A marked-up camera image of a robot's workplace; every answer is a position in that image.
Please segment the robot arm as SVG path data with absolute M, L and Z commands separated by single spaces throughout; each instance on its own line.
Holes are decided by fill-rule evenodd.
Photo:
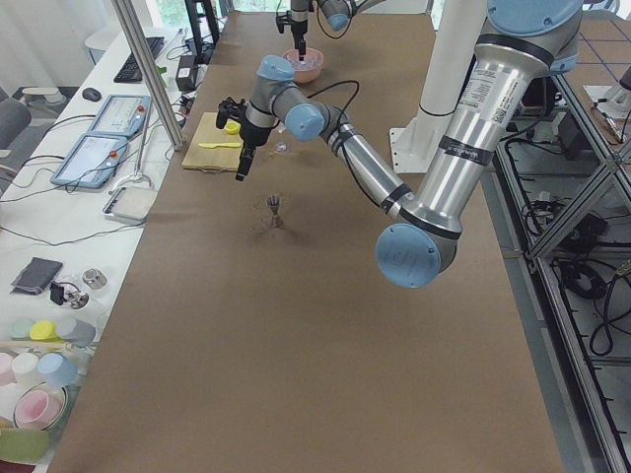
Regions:
M 309 29 L 309 14 L 316 10 L 318 14 L 323 14 L 329 27 L 334 32 L 346 31 L 352 19 L 364 11 L 381 4 L 381 0 L 376 1 L 308 1 L 292 0 L 290 9 L 284 14 L 276 14 L 275 24 L 278 32 L 282 34 L 288 27 L 292 33 L 294 49 L 298 53 L 298 59 L 303 61 L 307 54 L 307 43 L 305 35 Z
M 391 225 L 376 244 L 381 272 L 403 288 L 431 283 L 454 261 L 460 215 L 490 164 L 527 87 L 571 70 L 583 17 L 579 1 L 449 1 L 441 16 L 417 115 L 391 132 L 390 149 L 417 191 L 359 133 L 346 112 L 307 98 L 291 63 L 264 57 L 250 97 L 224 100 L 216 124 L 235 120 L 243 147 L 237 180 L 283 124 L 300 141 L 321 139 Z

